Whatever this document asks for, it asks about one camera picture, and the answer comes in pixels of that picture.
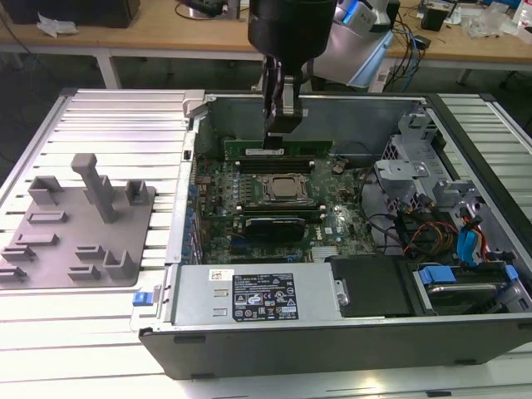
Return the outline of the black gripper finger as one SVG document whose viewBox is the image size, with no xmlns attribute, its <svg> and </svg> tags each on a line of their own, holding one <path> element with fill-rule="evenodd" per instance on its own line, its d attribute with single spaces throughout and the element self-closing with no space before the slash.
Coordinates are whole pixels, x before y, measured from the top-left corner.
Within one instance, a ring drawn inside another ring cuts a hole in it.
<svg viewBox="0 0 532 399">
<path fill-rule="evenodd" d="M 271 131 L 265 134 L 265 148 L 279 149 L 282 135 L 292 133 L 303 119 L 303 106 L 299 99 L 302 75 L 278 73 L 275 104 L 276 116 Z"/>
<path fill-rule="evenodd" d="M 277 86 L 277 63 L 275 59 L 271 56 L 266 56 L 264 58 L 264 69 L 263 69 L 263 99 L 264 99 L 264 133 L 268 134 L 275 122 L 276 116 L 276 104 L 275 104 L 275 94 Z"/>
</svg>

